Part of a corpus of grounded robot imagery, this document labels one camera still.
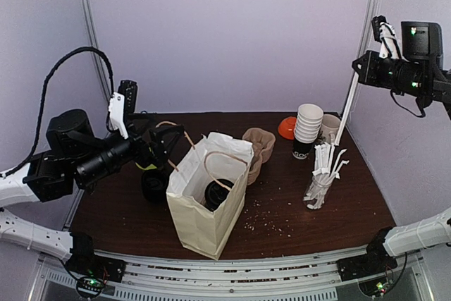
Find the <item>single white straw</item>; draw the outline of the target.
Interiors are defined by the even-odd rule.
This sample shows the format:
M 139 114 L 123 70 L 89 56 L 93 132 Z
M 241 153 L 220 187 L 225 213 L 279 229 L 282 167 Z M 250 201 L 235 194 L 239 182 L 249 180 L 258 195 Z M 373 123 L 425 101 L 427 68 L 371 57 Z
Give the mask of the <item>single white straw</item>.
M 350 110 L 352 107 L 352 103 L 354 101 L 354 96 L 355 93 L 357 91 L 357 85 L 358 85 L 358 79 L 359 79 L 359 75 L 357 72 L 354 72 L 354 75 L 352 77 L 352 82 L 350 85 L 350 90 L 345 102 L 345 108 L 343 109 L 343 113 L 342 113 L 342 118 L 341 118 L 341 122 L 340 122 L 340 126 L 338 128 L 337 131 L 337 135 L 335 138 L 335 146 L 338 146 L 340 144 L 340 141 L 342 139 L 342 134 L 344 133 L 346 124 L 347 124 L 347 120 L 350 114 Z

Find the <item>stack of black cup lids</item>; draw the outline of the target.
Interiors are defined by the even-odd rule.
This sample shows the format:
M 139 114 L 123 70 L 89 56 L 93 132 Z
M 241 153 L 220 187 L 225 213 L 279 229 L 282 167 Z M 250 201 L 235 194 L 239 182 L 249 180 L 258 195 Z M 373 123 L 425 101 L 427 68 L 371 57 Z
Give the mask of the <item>stack of black cup lids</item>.
M 145 171 L 141 177 L 141 188 L 144 198 L 151 203 L 159 204 L 166 198 L 168 176 L 160 171 Z

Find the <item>white paper takeout bag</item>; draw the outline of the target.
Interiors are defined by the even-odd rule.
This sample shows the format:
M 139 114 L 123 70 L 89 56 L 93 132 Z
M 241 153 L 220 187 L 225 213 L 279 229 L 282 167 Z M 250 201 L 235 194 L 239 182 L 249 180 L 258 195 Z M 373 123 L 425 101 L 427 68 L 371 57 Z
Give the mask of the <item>white paper takeout bag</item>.
M 166 199 L 183 247 L 219 259 L 245 203 L 252 143 L 211 132 L 173 166 Z

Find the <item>black plastic cup lid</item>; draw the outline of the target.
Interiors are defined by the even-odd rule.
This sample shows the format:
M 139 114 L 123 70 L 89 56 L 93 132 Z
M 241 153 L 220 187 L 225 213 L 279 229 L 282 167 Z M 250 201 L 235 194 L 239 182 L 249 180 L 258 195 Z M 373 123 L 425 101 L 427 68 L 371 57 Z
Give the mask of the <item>black plastic cup lid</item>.
M 234 185 L 232 181 L 227 179 L 222 178 L 218 181 L 226 186 L 226 188 L 213 180 L 207 185 L 204 191 L 203 206 L 209 211 L 215 211 L 219 208 L 219 206 L 226 200 L 230 192 L 229 188 L 232 188 Z

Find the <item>stack of white paper cups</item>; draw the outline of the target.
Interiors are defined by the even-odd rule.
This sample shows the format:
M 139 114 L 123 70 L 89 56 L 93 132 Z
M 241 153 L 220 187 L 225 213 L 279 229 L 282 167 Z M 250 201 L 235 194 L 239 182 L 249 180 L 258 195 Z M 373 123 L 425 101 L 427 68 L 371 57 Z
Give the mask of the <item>stack of white paper cups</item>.
M 298 107 L 294 129 L 292 155 L 304 160 L 308 157 L 318 135 L 323 120 L 323 110 L 315 104 L 302 104 Z

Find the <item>stack of cardboard cup carriers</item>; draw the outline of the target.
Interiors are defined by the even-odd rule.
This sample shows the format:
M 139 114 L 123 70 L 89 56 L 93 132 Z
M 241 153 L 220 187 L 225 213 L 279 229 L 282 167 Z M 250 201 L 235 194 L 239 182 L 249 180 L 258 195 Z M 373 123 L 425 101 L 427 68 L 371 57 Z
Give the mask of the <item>stack of cardboard cup carriers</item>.
M 271 157 L 276 136 L 261 128 L 249 128 L 243 134 L 242 139 L 252 143 L 254 156 L 247 177 L 247 185 L 253 184 L 261 172 L 261 167 Z

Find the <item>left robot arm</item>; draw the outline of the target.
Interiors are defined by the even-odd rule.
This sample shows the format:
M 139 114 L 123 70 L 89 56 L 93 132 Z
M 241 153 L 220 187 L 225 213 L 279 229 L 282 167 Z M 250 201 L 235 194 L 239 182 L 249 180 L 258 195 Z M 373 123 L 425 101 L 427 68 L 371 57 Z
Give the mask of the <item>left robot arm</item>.
M 113 132 L 94 136 L 87 113 L 72 109 L 52 118 L 46 132 L 49 150 L 31 157 L 18 170 L 1 174 L 1 237 L 28 249 L 50 254 L 63 262 L 73 260 L 87 276 L 101 270 L 93 240 L 84 233 L 56 231 L 20 219 L 6 211 L 23 202 L 48 202 L 71 195 L 77 186 L 93 191 L 102 179 L 118 173 L 129 162 L 141 168 L 161 168 L 185 129 L 170 121 L 154 123 L 149 114 L 141 128 L 127 125 L 128 136 Z

